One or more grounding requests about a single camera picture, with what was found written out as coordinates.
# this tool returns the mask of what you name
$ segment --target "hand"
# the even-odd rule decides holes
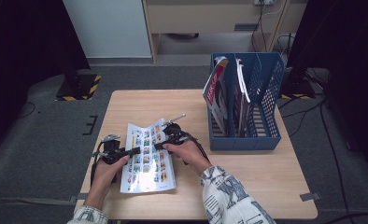
[[[179,158],[190,165],[193,171],[199,176],[212,166],[192,140],[187,140],[183,144],[176,146],[173,144],[163,144],[163,148],[174,152]]]
[[[99,160],[94,172],[91,190],[85,200],[84,205],[92,206],[102,210],[103,202],[108,194],[109,187],[114,175],[126,164],[129,156],[120,158],[114,164],[108,165],[103,160]]]

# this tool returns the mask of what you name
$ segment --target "gray floor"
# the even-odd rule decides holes
[[[208,46],[213,40],[217,46]],[[246,34],[200,35],[198,39],[164,36],[155,64],[147,60],[93,64],[93,72],[101,74],[102,78],[95,95],[88,101],[55,101],[63,76],[34,85],[29,91],[29,104],[23,106],[20,114],[22,118],[12,125],[0,146],[0,223],[65,223],[70,219],[74,205],[62,203],[79,192],[114,90],[202,88],[208,77],[209,53],[252,51],[248,41]],[[315,71],[318,76],[328,73],[323,69]],[[281,108],[281,114],[287,116],[306,110],[323,98],[321,94],[316,99],[292,101]],[[280,99],[277,105],[287,101]],[[306,113],[303,121],[303,114],[284,118],[289,134],[300,127],[291,141],[310,190],[321,196],[315,201],[318,217],[277,220],[279,224],[327,223],[347,214],[334,154],[350,214],[368,213],[368,163],[360,152],[347,150],[346,139],[332,112],[325,106],[322,112],[333,149],[319,107]],[[90,130],[87,123],[93,121],[91,116],[97,116],[94,130],[91,135],[84,135]],[[1,203],[3,198],[50,199],[56,200],[56,205],[40,205],[34,201]],[[352,222],[345,219],[336,223]],[[368,223],[368,216],[354,217],[353,223]]]

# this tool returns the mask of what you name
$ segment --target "person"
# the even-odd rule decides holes
[[[212,165],[194,142],[182,145],[164,144],[163,148],[175,153],[189,164],[200,176],[203,187],[205,216],[209,223],[255,223],[276,224],[268,213],[244,189],[240,181],[222,167]],[[114,164],[107,165],[102,160],[97,163],[91,190],[84,204],[74,214],[69,224],[108,222],[101,210],[115,173],[129,160],[123,157]]]

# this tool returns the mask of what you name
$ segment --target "person's left hand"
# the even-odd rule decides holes
[[[117,174],[117,172],[123,167],[123,165],[126,164],[128,160],[129,156],[125,156],[111,165],[108,165],[103,160],[99,160],[97,162],[91,190],[89,191],[84,205],[92,206],[102,210],[103,202],[108,194],[114,175]]]

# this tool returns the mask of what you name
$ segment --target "patterned sleeve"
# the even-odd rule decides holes
[[[67,224],[107,224],[108,218],[99,209],[82,205]]]
[[[276,224],[239,180],[223,168],[212,166],[205,170],[201,185],[209,223]]]

